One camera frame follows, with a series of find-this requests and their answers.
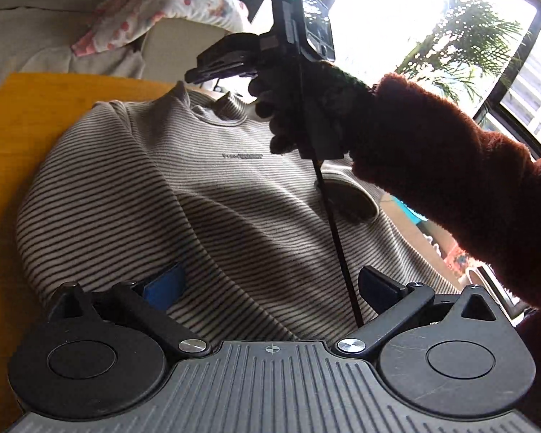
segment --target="metal bolt head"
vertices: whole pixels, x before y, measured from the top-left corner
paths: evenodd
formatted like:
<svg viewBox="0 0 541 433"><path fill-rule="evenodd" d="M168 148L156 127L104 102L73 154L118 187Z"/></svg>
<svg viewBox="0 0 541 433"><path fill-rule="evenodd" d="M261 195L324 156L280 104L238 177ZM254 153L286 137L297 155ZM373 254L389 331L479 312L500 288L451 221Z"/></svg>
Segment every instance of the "metal bolt head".
<svg viewBox="0 0 541 433"><path fill-rule="evenodd" d="M206 350L206 342L197 338L189 338L179 343L178 348L185 353L200 353Z"/></svg>
<svg viewBox="0 0 541 433"><path fill-rule="evenodd" d="M345 338L337 342L337 348L345 353L360 353L367 346L358 338Z"/></svg>

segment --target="polka dot blanket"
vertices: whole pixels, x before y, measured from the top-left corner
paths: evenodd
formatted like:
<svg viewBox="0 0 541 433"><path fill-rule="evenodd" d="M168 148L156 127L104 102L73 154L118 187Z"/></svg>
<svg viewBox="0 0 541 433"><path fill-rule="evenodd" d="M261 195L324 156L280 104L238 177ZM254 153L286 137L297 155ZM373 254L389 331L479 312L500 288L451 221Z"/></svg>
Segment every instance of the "polka dot blanket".
<svg viewBox="0 0 541 433"><path fill-rule="evenodd" d="M72 46L77 56L124 47L162 18L184 18L229 32L250 30L239 0L106 0L96 8L91 29Z"/></svg>

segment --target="wooden tabletop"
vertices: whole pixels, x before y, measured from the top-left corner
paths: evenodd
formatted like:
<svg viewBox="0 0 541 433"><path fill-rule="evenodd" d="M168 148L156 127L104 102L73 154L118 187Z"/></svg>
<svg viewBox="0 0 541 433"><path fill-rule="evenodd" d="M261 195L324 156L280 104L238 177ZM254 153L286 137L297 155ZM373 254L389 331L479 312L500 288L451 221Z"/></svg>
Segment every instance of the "wooden tabletop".
<svg viewBox="0 0 541 433"><path fill-rule="evenodd" d="M172 85L75 74L13 74L0 89L0 432L21 415L7 363L41 306L16 251L17 209L56 140L96 101L152 100Z"/></svg>

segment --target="white couch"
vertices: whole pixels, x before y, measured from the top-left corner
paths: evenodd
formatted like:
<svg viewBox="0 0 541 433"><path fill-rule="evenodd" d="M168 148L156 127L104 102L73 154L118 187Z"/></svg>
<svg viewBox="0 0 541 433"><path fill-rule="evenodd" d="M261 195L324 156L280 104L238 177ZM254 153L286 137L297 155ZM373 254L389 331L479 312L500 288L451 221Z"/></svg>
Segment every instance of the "white couch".
<svg viewBox="0 0 541 433"><path fill-rule="evenodd" d="M127 47L78 59L70 44L85 33L89 15L102 1L0 0L0 85L13 71L70 71L176 82L195 66L201 51L226 34L183 19L162 19L146 35L140 52Z"/></svg>

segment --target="window frame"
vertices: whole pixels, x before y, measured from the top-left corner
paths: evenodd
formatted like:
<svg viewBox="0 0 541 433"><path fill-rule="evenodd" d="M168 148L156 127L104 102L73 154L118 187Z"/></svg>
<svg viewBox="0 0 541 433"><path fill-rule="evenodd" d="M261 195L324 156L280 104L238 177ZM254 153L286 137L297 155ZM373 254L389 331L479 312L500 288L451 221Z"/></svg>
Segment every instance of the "window frame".
<svg viewBox="0 0 541 433"><path fill-rule="evenodd" d="M504 77L508 80L509 86L512 85L535 46L541 31L541 1L526 0L526 2L533 5L537 10L535 17L531 21L527 34L523 37L523 40L519 44L519 48L509 62L509 65L503 71L494 88L483 101L483 104L479 107L473 119L478 122L487 112L489 112L489 114L495 117L497 121L509 130L516 140L529 148L531 155L535 159L539 159L541 157L541 143L530 131L528 131L525 125L523 125L523 123L511 114L511 112L509 112L501 103L509 91L508 86L505 86L501 79Z"/></svg>

